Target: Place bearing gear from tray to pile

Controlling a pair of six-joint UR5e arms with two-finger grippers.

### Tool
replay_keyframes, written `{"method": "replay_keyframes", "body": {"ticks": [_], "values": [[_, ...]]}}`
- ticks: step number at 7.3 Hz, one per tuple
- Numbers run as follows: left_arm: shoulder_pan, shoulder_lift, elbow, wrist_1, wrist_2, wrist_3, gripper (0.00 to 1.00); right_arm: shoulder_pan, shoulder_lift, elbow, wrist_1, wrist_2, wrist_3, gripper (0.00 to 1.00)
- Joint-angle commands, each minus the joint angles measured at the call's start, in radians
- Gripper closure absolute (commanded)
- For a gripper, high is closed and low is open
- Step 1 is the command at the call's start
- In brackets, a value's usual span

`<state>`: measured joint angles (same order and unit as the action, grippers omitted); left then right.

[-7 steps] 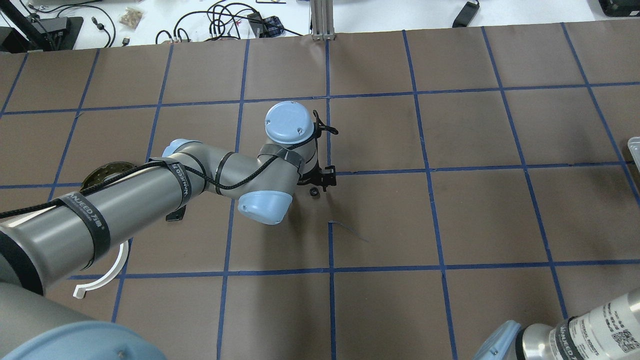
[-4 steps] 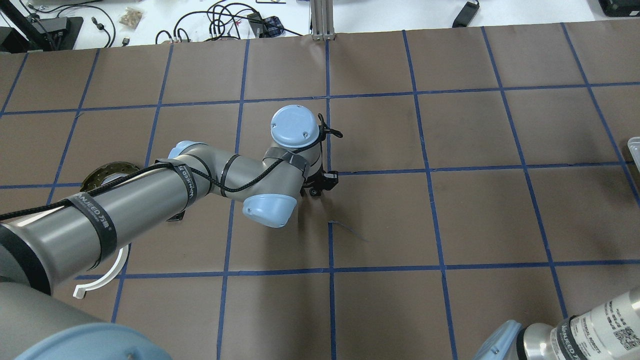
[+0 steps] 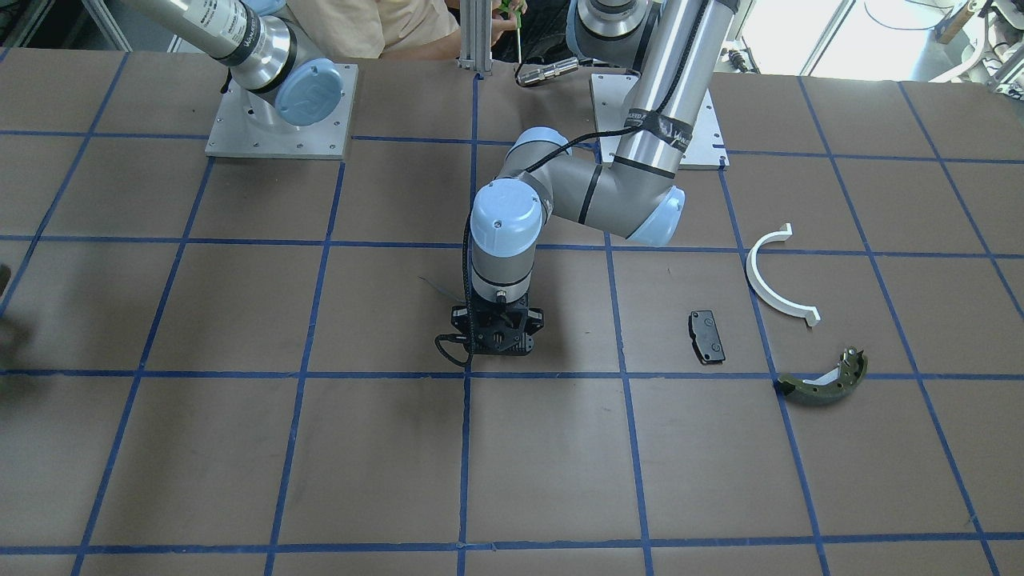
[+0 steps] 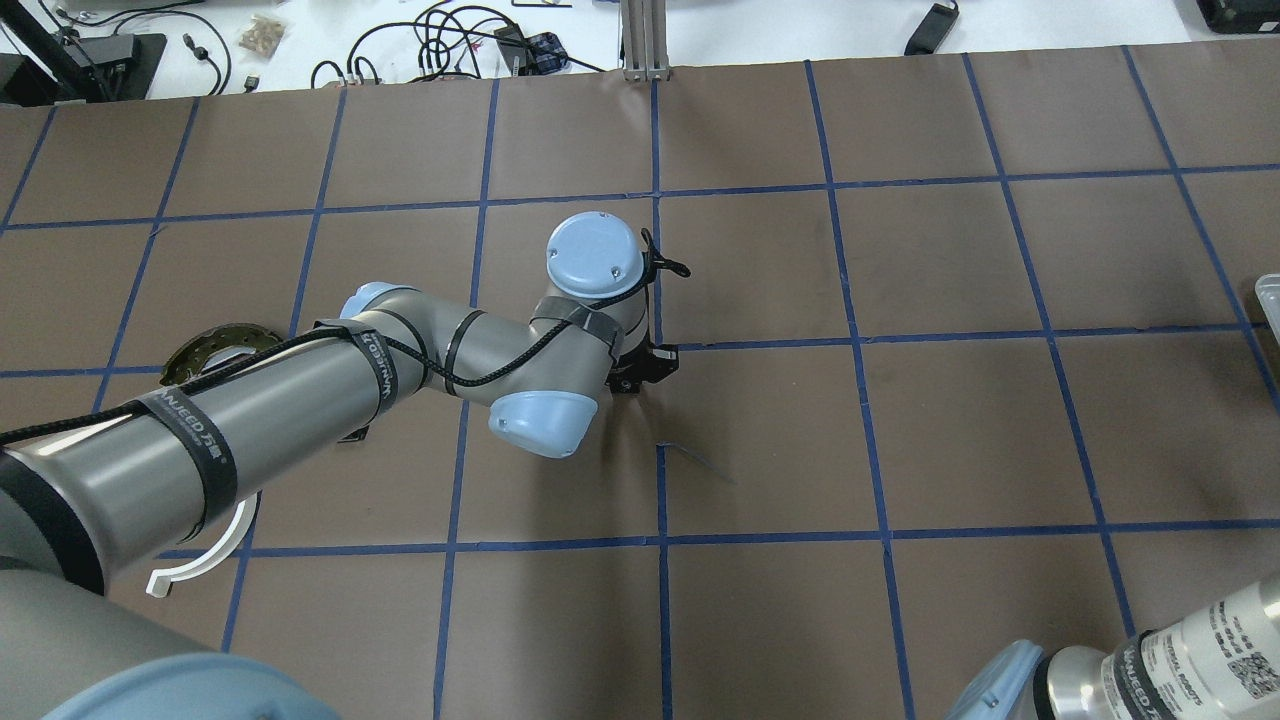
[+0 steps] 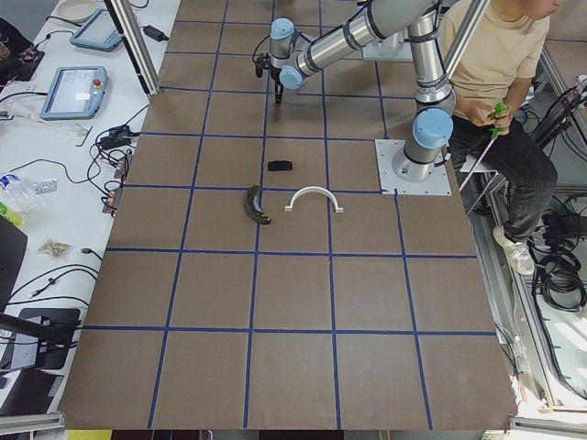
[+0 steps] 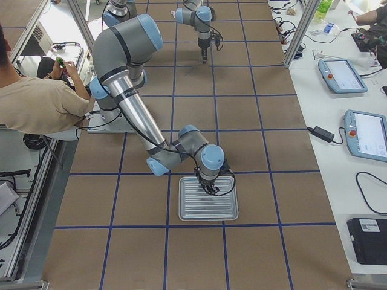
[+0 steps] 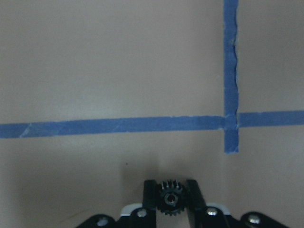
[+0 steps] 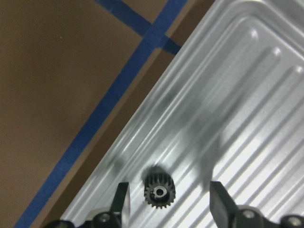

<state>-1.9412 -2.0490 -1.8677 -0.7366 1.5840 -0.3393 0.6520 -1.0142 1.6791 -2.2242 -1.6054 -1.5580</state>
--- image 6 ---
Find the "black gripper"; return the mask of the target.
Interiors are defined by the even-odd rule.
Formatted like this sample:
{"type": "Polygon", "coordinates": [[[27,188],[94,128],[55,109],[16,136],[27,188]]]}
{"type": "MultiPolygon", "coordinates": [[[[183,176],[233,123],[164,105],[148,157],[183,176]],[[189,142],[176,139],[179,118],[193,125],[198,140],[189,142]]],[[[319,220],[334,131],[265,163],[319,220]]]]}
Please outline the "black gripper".
{"type": "Polygon", "coordinates": [[[217,51],[221,49],[221,34],[218,31],[198,31],[198,46],[201,48],[202,62],[207,63],[207,50],[211,45],[211,41],[215,42],[217,51]]]}
{"type": "Polygon", "coordinates": [[[195,176],[199,185],[208,195],[216,195],[219,188],[215,185],[215,181],[222,175],[230,174],[233,176],[233,171],[229,166],[221,166],[216,170],[207,170],[204,166],[195,168],[195,176]]]}

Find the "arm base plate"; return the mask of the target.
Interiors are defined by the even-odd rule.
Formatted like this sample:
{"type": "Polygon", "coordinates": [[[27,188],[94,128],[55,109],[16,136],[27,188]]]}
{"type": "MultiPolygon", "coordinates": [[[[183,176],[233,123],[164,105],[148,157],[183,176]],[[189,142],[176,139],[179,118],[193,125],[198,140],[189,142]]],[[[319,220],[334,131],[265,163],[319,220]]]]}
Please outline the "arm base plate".
{"type": "Polygon", "coordinates": [[[104,111],[96,109],[90,112],[91,117],[87,131],[89,134],[120,134],[135,131],[118,110],[104,111]]]}

